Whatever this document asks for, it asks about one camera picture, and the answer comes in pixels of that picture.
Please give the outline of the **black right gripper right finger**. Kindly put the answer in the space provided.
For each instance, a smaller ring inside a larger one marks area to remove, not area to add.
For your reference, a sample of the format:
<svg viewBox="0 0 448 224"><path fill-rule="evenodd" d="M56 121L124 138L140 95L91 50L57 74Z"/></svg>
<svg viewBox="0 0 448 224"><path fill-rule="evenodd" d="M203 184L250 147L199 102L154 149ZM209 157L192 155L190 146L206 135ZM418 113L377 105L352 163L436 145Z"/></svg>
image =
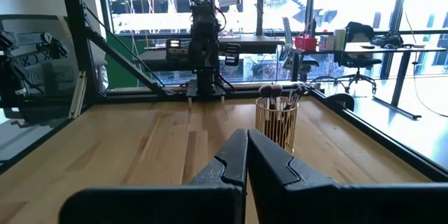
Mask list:
<svg viewBox="0 0 448 224"><path fill-rule="evenodd" d="M448 183L339 183L248 131L260 224L448 224Z"/></svg>

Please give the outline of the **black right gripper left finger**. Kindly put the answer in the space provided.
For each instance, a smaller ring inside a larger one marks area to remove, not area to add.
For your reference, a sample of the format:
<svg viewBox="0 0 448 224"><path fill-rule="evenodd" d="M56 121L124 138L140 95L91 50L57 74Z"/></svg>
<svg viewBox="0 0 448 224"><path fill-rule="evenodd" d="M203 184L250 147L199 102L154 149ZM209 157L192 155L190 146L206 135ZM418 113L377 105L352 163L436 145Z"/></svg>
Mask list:
<svg viewBox="0 0 448 224"><path fill-rule="evenodd" d="M58 224L245 224L248 132L235 130L186 185L82 189Z"/></svg>

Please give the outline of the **black round-head makeup brush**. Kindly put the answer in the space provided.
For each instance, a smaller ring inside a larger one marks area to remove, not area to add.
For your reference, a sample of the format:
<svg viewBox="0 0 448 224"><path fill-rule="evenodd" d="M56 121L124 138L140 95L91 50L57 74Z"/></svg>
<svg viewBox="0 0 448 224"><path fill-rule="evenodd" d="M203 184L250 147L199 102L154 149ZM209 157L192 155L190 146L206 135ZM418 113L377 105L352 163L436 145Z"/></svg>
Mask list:
<svg viewBox="0 0 448 224"><path fill-rule="evenodd" d="M275 109L274 97L273 97L273 87L272 85L266 84L259 89L261 97L265 100L263 105L263 113L265 119L265 135L268 138L272 138L272 128L274 122L274 114L271 110Z"/></svg>

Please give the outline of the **thick black fluffy makeup brush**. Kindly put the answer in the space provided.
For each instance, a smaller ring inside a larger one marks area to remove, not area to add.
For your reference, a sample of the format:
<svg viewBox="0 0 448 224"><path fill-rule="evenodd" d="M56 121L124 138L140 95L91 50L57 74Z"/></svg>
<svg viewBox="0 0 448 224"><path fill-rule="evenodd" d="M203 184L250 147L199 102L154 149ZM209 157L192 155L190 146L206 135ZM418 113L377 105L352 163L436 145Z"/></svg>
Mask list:
<svg viewBox="0 0 448 224"><path fill-rule="evenodd" d="M270 118L271 130L272 130L272 132L271 132L272 140L275 140L275 137L277 135L277 113L276 113L277 98L281 96L282 90L283 90L283 87L280 84L278 84L278 83L272 84L272 95L271 95L271 99L270 99L271 104L269 106L269 108L271 110L273 110L271 118Z"/></svg>

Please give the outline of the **long thin black makeup brush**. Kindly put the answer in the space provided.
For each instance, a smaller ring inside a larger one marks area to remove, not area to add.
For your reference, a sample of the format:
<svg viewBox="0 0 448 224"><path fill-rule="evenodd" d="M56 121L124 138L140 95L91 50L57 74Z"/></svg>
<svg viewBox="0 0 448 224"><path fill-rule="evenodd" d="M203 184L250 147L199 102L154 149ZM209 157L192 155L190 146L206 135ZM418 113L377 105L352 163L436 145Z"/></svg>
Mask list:
<svg viewBox="0 0 448 224"><path fill-rule="evenodd" d="M289 110L289 120L288 120L288 127L287 130L285 131L285 135L288 134L288 128L291 126L292 124L292 117L293 117L293 113L291 112L291 109L294 109L298 106L298 101L302 96L302 88L300 86L298 86L295 91L294 91L294 96L293 96L293 100L291 103L291 108Z"/></svg>
<svg viewBox="0 0 448 224"><path fill-rule="evenodd" d="M291 103L293 100L293 96L294 96L294 89L291 89L288 95L288 102L284 107L284 110L286 111L283 117L283 131L282 131L282 135L285 134L285 131L287 130L288 127L288 120L289 120L289 110L291 108Z"/></svg>

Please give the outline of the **silver-ferrule makeup brush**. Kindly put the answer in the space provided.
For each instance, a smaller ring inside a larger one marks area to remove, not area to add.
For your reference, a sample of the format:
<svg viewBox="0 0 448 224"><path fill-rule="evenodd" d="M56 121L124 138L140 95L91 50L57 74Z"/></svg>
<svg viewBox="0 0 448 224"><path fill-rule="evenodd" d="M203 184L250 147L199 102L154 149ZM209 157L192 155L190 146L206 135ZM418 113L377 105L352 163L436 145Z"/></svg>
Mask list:
<svg viewBox="0 0 448 224"><path fill-rule="evenodd" d="M305 96L307 93L308 93L308 91L307 91L306 89L302 88L302 96L301 96L301 98L302 98L303 96ZM296 107L296 108L293 108L293 109L290 110L290 111L293 113L292 124L291 124L291 126L294 124L294 122L295 122L295 120L296 120L297 113L298 113L298 112L297 112L298 106L299 106L299 101L298 101L297 107Z"/></svg>

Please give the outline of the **black desk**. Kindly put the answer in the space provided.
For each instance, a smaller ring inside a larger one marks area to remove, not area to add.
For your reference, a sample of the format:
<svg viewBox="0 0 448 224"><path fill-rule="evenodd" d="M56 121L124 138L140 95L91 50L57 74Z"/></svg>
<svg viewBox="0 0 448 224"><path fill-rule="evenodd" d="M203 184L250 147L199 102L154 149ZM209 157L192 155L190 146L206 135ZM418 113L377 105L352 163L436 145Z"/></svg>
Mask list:
<svg viewBox="0 0 448 224"><path fill-rule="evenodd" d="M219 38L219 41L222 46L228 43L239 44L241 46L240 54L275 53L277 46L285 44L278 38L252 34L243 34L234 38L223 37ZM148 50L139 56L152 71L188 71L192 69L187 62L171 62L165 57L166 50L164 48Z"/></svg>

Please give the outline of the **red box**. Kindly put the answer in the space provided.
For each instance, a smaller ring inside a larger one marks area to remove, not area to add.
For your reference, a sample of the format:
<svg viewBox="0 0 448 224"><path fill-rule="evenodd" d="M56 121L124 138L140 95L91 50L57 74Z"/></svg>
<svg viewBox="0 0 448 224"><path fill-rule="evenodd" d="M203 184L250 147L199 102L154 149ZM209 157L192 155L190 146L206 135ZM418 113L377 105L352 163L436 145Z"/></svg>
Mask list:
<svg viewBox="0 0 448 224"><path fill-rule="evenodd" d="M317 47L317 39L309 36L296 36L295 47L298 50L314 52Z"/></svg>

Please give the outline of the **black curved object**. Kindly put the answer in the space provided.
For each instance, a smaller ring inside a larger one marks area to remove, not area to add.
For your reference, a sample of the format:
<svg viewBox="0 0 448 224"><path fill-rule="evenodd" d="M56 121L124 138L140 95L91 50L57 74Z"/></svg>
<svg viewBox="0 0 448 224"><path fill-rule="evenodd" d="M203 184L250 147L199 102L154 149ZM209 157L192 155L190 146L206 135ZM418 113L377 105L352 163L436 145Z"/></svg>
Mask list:
<svg viewBox="0 0 448 224"><path fill-rule="evenodd" d="M347 93L337 93L330 96L327 96L324 99L326 102L331 104L339 104L340 106L353 111L355 106L354 98Z"/></svg>

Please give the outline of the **white cylinder container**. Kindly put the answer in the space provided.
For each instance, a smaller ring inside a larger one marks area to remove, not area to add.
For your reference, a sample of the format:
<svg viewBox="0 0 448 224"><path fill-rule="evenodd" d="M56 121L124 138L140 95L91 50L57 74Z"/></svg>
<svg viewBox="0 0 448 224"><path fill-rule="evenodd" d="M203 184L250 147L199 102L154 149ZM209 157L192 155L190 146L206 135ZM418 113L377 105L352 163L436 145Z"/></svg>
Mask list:
<svg viewBox="0 0 448 224"><path fill-rule="evenodd" d="M335 45L334 45L335 50L342 51L344 49L346 35L347 35L346 29L336 29L333 32L333 36L335 37Z"/></svg>

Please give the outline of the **black office chair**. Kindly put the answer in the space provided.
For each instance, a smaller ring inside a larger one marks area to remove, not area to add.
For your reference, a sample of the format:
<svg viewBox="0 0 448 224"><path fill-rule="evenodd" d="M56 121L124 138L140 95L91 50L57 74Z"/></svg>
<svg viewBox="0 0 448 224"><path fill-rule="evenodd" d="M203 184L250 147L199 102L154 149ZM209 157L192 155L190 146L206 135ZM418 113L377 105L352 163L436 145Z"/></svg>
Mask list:
<svg viewBox="0 0 448 224"><path fill-rule="evenodd" d="M375 37L374 29L366 24L358 22L349 22L346 26L346 42L347 43L363 43L361 49L374 49L371 44ZM349 83L344 87L346 93L349 93L352 83L358 83L358 81L367 81L372 85L372 93L377 91L377 84L374 78L361 74L361 69L371 69L374 65L381 64L382 60L377 59L370 52L357 52L357 53L340 53L335 56L334 62L339 67L346 67L350 69L356 69L356 73L336 77L335 82L341 78L347 78Z"/></svg>

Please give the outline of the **white aluminium bar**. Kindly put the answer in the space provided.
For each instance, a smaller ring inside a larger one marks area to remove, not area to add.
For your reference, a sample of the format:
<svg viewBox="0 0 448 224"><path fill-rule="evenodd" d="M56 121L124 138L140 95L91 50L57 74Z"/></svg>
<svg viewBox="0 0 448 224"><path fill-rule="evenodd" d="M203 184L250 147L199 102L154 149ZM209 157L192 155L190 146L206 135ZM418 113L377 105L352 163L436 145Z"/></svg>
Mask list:
<svg viewBox="0 0 448 224"><path fill-rule="evenodd" d="M69 119L75 119L81 114L86 87L87 87L87 74L85 71L81 71L78 75L75 90L73 92L71 107L69 109L68 114Z"/></svg>

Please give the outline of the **white office desk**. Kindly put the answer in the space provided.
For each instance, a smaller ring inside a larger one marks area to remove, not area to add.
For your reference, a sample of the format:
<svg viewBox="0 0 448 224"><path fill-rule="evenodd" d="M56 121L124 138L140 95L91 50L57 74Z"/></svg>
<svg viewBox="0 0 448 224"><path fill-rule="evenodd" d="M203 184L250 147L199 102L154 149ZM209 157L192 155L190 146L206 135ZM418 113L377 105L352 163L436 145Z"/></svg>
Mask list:
<svg viewBox="0 0 448 224"><path fill-rule="evenodd" d="M388 106L392 109L395 109L402 114L412 118L413 120L417 120L421 118L421 115L410 113L406 110L401 109L399 105L400 96L403 89L403 84L405 81L405 75L407 72L407 66L410 63L410 57L412 53L431 53L431 52L444 52L447 51L446 48L438 48L429 45L425 45L424 47L406 47L406 48L396 48L396 49L388 49L388 48L380 48L376 46L373 49L363 48L363 46L369 46L369 43L347 43L343 50L320 50L319 48L313 49L311 51L306 51L302 49L292 48L293 56L292 62L290 63L290 80L295 82L298 80L299 68L302 64L303 57L305 55L313 55L313 54L333 54L334 56L340 56L342 54L362 54L362 53L386 53L386 54L394 54L394 53L402 53L400 66L398 70L398 75L395 82L395 87L393 91L393 96L391 101L384 101L378 97L373 97L377 102L382 103L385 106Z"/></svg>

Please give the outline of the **black bag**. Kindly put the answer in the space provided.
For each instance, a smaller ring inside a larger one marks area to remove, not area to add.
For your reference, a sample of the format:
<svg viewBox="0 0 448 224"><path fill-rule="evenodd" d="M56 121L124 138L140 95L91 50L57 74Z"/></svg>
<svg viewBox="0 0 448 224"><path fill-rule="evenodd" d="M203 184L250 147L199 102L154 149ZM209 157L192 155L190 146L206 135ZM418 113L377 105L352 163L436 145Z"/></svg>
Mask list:
<svg viewBox="0 0 448 224"><path fill-rule="evenodd" d="M380 48L396 49L403 46L403 38L399 33L388 32L386 35L378 36L372 39L371 44Z"/></svg>

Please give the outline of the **dark reflective side panel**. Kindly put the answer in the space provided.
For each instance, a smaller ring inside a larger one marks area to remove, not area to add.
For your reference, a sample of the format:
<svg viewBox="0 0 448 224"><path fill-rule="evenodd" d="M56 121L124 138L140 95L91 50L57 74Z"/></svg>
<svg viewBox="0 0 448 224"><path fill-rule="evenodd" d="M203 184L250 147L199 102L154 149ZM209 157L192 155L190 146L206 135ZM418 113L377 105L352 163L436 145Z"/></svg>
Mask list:
<svg viewBox="0 0 448 224"><path fill-rule="evenodd" d="M78 74L66 17L0 15L0 174L68 124Z"/></svg>

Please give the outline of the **black table edge rail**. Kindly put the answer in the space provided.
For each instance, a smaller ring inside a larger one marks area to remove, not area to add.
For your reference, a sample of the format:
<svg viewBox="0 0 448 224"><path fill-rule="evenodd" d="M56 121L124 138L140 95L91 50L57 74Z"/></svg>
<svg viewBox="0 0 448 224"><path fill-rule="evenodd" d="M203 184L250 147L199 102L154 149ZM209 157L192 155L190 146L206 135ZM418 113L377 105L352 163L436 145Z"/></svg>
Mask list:
<svg viewBox="0 0 448 224"><path fill-rule="evenodd" d="M448 182L448 171L445 171L422 154L399 143L389 135L366 122L364 119L358 117L349 109L332 101L327 101L326 97L321 92L312 90L309 92L309 95L432 181Z"/></svg>

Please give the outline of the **black metal rig frame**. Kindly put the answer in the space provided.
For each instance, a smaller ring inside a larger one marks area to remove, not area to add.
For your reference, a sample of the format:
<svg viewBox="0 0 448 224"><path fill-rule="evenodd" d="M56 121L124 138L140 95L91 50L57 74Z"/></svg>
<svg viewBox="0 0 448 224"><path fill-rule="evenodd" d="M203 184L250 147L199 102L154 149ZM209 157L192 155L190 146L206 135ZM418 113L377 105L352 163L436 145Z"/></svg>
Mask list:
<svg viewBox="0 0 448 224"><path fill-rule="evenodd" d="M86 13L89 11L83 0L64 0L67 22L71 32L73 46L80 71L87 74L87 90L85 98L89 105L121 104L138 102L168 102L179 97L178 93L166 90L160 81L155 82L133 65L127 58L109 45L105 38L91 28ZM93 43L117 62L129 74L144 84L148 90L134 94L119 92L106 93L99 89L95 72L94 58L90 44Z"/></svg>

